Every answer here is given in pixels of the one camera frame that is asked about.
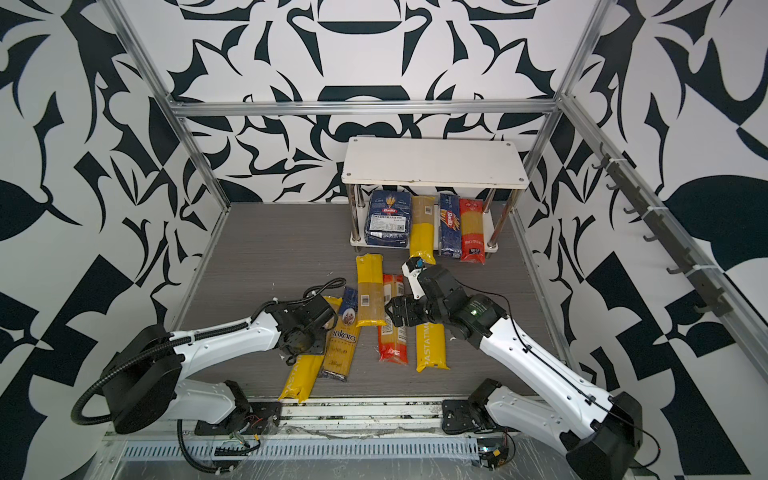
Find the blue Barilla pasta box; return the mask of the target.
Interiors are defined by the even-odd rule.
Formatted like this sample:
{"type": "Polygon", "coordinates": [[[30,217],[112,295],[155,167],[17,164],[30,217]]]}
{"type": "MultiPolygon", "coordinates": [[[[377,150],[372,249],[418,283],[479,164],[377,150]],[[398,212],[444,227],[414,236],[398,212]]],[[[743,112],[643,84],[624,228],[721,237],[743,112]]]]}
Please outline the blue Barilla pasta box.
{"type": "Polygon", "coordinates": [[[369,201],[364,238],[368,245],[406,248],[411,231],[412,195],[376,190],[369,201]]]}

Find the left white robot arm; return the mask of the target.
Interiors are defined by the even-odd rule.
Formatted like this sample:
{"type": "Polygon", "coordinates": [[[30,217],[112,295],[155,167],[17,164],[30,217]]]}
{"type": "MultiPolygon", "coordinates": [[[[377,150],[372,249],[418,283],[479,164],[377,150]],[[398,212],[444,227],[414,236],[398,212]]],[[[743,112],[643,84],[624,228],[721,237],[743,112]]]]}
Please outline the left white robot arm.
{"type": "Polygon", "coordinates": [[[146,327],[75,401],[70,419],[79,426],[109,423],[118,434],[173,420],[185,462],[200,473],[224,477],[239,464],[196,459],[185,443],[184,424],[196,421],[216,435],[240,437],[254,413],[237,382],[206,383],[194,380],[194,374],[258,352],[277,350],[289,366],[323,354],[338,322],[324,294],[345,284],[344,278],[333,278],[298,299],[273,298],[249,316],[212,327],[173,332],[146,327]]]}

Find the wall hook rack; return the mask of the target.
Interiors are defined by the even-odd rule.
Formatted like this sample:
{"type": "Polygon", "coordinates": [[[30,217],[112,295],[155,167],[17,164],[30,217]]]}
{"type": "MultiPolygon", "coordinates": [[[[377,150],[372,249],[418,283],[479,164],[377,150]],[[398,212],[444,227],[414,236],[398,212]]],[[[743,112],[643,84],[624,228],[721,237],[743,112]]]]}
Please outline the wall hook rack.
{"type": "Polygon", "coordinates": [[[609,190],[618,190],[626,197],[630,207],[625,208],[624,212],[646,224],[651,234],[644,236],[644,241],[658,242],[672,259],[674,266],[667,267],[667,273],[684,275],[701,297],[702,304],[695,304],[694,310],[701,314],[712,313],[717,317],[731,313],[733,306],[726,299],[725,288],[715,279],[718,267],[694,251],[692,241],[687,239],[671,210],[662,205],[635,172],[629,160],[611,156],[603,144],[599,146],[599,156],[599,163],[593,168],[604,170],[612,179],[613,184],[608,186],[609,190]]]}

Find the small circuit board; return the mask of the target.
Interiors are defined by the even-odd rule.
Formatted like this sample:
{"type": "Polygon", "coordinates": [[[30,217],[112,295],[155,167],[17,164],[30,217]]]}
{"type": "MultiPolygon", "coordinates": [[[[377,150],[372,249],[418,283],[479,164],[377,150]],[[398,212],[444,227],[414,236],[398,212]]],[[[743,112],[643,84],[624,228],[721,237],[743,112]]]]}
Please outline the small circuit board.
{"type": "Polygon", "coordinates": [[[496,470],[505,465],[510,449],[507,437],[487,436],[477,438],[478,465],[487,470],[496,470]]]}

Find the red label spaghetti bag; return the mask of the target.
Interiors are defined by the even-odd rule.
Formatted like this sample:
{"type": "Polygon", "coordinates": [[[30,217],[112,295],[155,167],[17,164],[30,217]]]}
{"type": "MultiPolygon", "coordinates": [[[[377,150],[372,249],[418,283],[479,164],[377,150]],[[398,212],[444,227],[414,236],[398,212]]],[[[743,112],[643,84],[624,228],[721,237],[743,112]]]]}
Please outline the red label spaghetti bag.
{"type": "MultiPolygon", "coordinates": [[[[402,275],[384,274],[383,284],[385,303],[405,293],[402,275]]],[[[385,324],[378,327],[378,346],[380,361],[398,365],[408,364],[406,329],[396,327],[388,314],[385,314],[385,324]]]]}

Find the aluminium frame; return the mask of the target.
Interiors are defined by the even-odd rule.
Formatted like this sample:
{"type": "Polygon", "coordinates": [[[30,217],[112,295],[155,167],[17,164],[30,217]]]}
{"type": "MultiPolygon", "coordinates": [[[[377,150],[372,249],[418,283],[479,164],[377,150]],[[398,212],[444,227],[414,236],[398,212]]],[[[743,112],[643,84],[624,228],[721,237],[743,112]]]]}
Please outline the aluminium frame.
{"type": "MultiPolygon", "coordinates": [[[[139,68],[151,93],[155,95],[159,107],[169,121],[175,135],[181,141],[193,164],[203,176],[206,186],[212,189],[214,198],[223,209],[230,206],[221,185],[213,174],[207,159],[193,139],[183,120],[186,117],[200,116],[245,116],[245,115],[384,115],[409,113],[542,113],[547,120],[537,134],[529,157],[523,165],[528,173],[533,172],[542,158],[544,144],[550,140],[555,127],[562,117],[568,118],[576,131],[588,143],[590,149],[599,156],[599,146],[613,157],[624,157],[618,147],[601,131],[590,118],[585,108],[572,91],[576,84],[575,75],[586,63],[587,56],[596,46],[600,28],[613,7],[611,1],[599,1],[590,14],[583,35],[579,40],[575,56],[566,70],[566,78],[561,89],[551,99],[513,99],[513,100],[366,100],[366,101],[304,101],[304,102],[213,102],[184,103],[176,102],[166,91],[157,67],[153,64],[147,48],[132,25],[128,13],[118,1],[104,1],[102,7],[108,20],[113,25],[118,38],[139,68]]],[[[693,243],[694,251],[704,252],[689,232],[683,228],[687,239],[693,243]]],[[[741,347],[745,356],[761,374],[767,373],[767,325],[761,320],[758,311],[749,304],[746,297],[738,291],[736,285],[726,278],[718,267],[715,279],[725,288],[726,299],[733,306],[733,311],[719,317],[726,330],[741,347]]]]}

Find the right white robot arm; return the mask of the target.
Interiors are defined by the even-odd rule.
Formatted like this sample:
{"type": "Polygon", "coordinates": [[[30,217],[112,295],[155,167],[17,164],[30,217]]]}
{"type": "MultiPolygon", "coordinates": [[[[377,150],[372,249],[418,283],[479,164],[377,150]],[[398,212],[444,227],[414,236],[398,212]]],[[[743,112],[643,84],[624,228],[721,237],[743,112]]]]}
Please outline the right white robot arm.
{"type": "Polygon", "coordinates": [[[637,399],[611,394],[571,370],[518,325],[497,294],[469,287],[420,257],[407,260],[402,273],[409,294],[385,306],[396,326],[444,325],[540,397],[525,399],[487,379],[469,399],[481,416],[548,445],[582,479],[622,479],[639,468],[635,457],[652,435],[643,427],[637,399]]]}

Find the blue label spaghetti bag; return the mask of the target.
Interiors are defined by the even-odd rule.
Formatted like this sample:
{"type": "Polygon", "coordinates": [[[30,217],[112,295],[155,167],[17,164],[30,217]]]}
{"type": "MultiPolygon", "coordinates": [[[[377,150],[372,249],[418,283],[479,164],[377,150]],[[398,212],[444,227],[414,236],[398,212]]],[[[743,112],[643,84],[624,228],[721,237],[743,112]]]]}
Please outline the blue label spaghetti bag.
{"type": "Polygon", "coordinates": [[[319,372],[321,378],[348,380],[361,330],[357,313],[358,292],[346,287],[338,309],[338,322],[331,332],[319,372]]]}

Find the yellow Pastatime bag right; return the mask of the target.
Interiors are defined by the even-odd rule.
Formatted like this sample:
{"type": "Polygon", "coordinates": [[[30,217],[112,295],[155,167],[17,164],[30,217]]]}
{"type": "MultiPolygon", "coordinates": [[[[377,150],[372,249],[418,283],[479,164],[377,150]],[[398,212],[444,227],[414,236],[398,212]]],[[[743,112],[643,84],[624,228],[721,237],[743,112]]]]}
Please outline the yellow Pastatime bag right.
{"type": "Polygon", "coordinates": [[[426,288],[422,287],[421,290],[422,295],[418,302],[423,322],[415,327],[417,348],[416,371],[421,373],[428,368],[449,370],[444,326],[432,319],[431,304],[427,297],[426,288]]]}

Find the yellow pastatime bag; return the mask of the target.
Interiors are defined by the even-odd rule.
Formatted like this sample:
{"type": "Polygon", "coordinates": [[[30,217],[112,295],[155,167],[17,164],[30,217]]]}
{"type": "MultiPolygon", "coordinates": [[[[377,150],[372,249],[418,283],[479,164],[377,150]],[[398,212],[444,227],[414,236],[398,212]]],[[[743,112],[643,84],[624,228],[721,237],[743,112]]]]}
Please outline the yellow pastatime bag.
{"type": "Polygon", "coordinates": [[[421,373],[428,368],[449,370],[444,326],[432,319],[431,304],[427,297],[426,288],[422,287],[421,290],[422,295],[418,302],[423,322],[415,327],[417,348],[416,371],[421,373]]]}
{"type": "Polygon", "coordinates": [[[309,399],[325,355],[301,355],[293,365],[279,400],[296,400],[299,404],[309,399]]]}

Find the blue Barilla spaghetti bag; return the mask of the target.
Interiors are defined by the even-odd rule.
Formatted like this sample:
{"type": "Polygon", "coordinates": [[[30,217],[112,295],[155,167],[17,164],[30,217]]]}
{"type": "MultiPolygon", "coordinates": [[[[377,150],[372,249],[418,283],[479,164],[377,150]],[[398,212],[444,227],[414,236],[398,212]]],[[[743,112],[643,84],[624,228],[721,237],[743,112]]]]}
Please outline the blue Barilla spaghetti bag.
{"type": "Polygon", "coordinates": [[[438,239],[441,256],[461,258],[460,198],[455,194],[439,195],[438,239]]]}

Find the yellow spaghetti bag short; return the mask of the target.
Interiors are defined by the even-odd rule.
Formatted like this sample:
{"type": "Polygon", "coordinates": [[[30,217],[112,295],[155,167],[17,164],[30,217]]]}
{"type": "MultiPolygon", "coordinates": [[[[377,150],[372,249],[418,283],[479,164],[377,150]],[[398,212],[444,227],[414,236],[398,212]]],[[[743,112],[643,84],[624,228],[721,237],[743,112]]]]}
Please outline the yellow spaghetti bag short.
{"type": "Polygon", "coordinates": [[[383,256],[366,254],[356,258],[358,283],[357,324],[378,327],[386,323],[383,256]]]}

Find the white two-tier shelf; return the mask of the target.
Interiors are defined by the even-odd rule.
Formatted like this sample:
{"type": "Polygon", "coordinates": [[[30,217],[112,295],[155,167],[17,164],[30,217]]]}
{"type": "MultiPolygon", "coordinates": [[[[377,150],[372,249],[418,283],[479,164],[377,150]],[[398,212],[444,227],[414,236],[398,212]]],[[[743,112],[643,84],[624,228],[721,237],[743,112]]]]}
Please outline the white two-tier shelf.
{"type": "Polygon", "coordinates": [[[445,140],[354,137],[346,150],[342,182],[351,208],[350,244],[366,247],[363,234],[369,200],[363,186],[412,190],[450,187],[488,191],[483,206],[485,251],[498,251],[508,216],[530,180],[515,144],[509,140],[445,140]]]}

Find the red yellow spaghetti bag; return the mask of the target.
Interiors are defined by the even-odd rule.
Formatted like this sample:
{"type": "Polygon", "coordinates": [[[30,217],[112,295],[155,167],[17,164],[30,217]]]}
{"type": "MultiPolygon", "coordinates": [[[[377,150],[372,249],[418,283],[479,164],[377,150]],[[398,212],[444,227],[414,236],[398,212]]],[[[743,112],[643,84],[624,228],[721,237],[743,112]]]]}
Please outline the red yellow spaghetti bag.
{"type": "Polygon", "coordinates": [[[483,202],[473,199],[459,200],[462,262],[484,264],[485,240],[483,202]]]}

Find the yellow Pastatime bag leftmost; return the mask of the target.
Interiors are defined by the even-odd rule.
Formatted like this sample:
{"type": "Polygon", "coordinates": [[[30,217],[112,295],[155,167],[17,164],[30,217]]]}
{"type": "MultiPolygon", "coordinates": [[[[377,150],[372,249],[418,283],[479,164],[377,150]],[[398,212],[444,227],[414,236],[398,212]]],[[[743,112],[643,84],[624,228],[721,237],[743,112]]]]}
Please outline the yellow Pastatime bag leftmost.
{"type": "Polygon", "coordinates": [[[309,399],[325,355],[301,355],[293,365],[279,400],[296,400],[299,404],[309,399]]]}

